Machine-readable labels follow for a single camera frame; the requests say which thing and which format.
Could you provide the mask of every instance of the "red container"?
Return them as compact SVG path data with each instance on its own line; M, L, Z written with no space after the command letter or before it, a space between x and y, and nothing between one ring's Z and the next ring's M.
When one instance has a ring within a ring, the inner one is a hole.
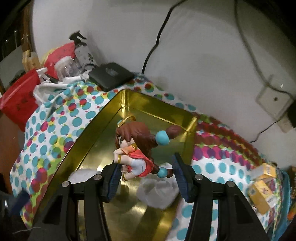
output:
M0 98L0 110L21 131L25 131L26 122L38 108L33 96L33 90L40 84L40 79L35 69L19 78Z

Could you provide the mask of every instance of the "black cable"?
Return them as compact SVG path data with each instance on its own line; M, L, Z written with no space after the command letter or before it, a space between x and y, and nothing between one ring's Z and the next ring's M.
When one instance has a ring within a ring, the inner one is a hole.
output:
M176 3L175 5L173 5L173 6L170 8L170 10L168 11L168 14L167 14L167 16L166 16L166 18L165 18L165 20L164 20L164 22L163 22L163 24L162 24L162 26L161 26L159 32L158 32L158 35L157 35L157 38L156 38L156 43L155 43L155 45L153 46L153 48L150 50L149 54L147 55L147 57L146 57L146 59L145 59L145 62L144 62L143 68L142 68L142 74L145 72L146 65L147 65L147 63L148 63L148 60L149 60L151 54L153 53L153 51L154 51L154 50L157 48L157 46L159 45L159 39L160 39L161 33L162 33L163 29L165 28L165 26L166 26L166 24L167 24L167 22L168 22L168 20L169 20L169 18L170 18L170 15L171 15L172 11L174 10L175 7L181 5L182 3L186 2L186 1L187 1L187 0L181 0L181 1L177 2L177 3Z
M242 39L242 42L243 42L244 46L246 47L246 49L247 49L247 51L248 51L248 53L249 53L249 55L250 55L250 58L251 58L251 60L252 60L252 62L253 62L253 65L254 65L254 68L255 68L256 72L258 73L260 79L262 80L262 82L264 83L264 85L266 85L266 86L269 87L270 89L272 89L272 90L274 90L274 91L276 91L276 92L279 92L279 93L287 94L287 95L290 96L290 98L291 98L292 100L294 100L294 96L293 96L291 93L289 93L289 92L287 92L287 91L279 90L279 89L273 87L273 86L269 83L269 81L267 81L267 79L265 78L264 74L262 73L262 71L261 71L261 69L260 69L260 67L259 67L259 65L258 65L258 62L257 62L257 60L256 60L256 58L255 58L255 55L254 55L254 53L253 53L253 51L252 51L252 48L251 48L251 46L249 45L249 43L248 43L248 41L247 41L247 39L246 39L246 37L245 37L245 35L244 35L244 32L243 32L243 30L242 30L242 27L240 26L240 23L239 23L239 17L238 17L238 12L237 12L237 10L238 10L237 5L238 5L238 0L234 0L234 17L235 17L235 23L236 23L236 25L237 25L237 28L238 28L238 31L239 31L240 37L241 37L241 39Z
M254 143L254 142L256 142L256 141L258 140L259 136L260 136L264 131L267 131L267 130L268 130L269 128L271 128L275 123L279 122L279 121L283 118L283 116L282 116L281 118L279 118L277 121L273 122L269 127L267 127L266 129L264 129L263 131L261 131L260 133L258 133L256 139L253 140L253 141L250 141L250 143Z

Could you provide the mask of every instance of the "figurine face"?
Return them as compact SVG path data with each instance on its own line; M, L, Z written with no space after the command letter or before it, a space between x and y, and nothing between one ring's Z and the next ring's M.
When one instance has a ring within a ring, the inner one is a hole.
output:
M121 136L118 137L118 142L119 142L120 148L125 148L125 147L128 147L131 144L135 143L135 141L133 140L133 138L131 138L131 140L129 142L127 142L126 140L122 140L122 137Z

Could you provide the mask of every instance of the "figurine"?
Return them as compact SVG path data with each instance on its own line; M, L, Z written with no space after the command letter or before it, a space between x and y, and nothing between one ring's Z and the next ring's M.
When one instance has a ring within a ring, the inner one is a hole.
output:
M151 149L158 145L167 145L182 131L177 125L171 125L165 131L151 135L150 130L143 122L137 122L132 115L126 116L116 128L114 162L122 164L122 180L127 181L134 177L145 177L149 173L158 177L172 177L173 170L159 168L151 157Z

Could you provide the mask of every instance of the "polka dot tablecloth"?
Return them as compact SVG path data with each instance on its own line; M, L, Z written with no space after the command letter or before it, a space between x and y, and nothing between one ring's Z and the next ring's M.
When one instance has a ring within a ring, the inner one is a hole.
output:
M185 104L140 74L126 85L109 92L103 92L91 82L80 81L68 85L65 90L56 89L49 95L48 102L41 105L26 124L26 142L10 172L10 182L14 195L22 188L30 194L30 202L21 211L21 217L28 227L32 226L38 205L66 153L96 114L124 88L193 112L198 118L192 156L195 172L219 183L232 180L247 196L247 187L251 184L250 170L267 161L229 127L212 117L199 115L195 112L196 107ZM268 185L278 197L279 203L266 215L259 216L264 228L273 220L276 225L282 196L279 179ZM217 233L217 203L213 201L210 240L215 240ZM191 212L192 204L182 200L167 240L184 240Z

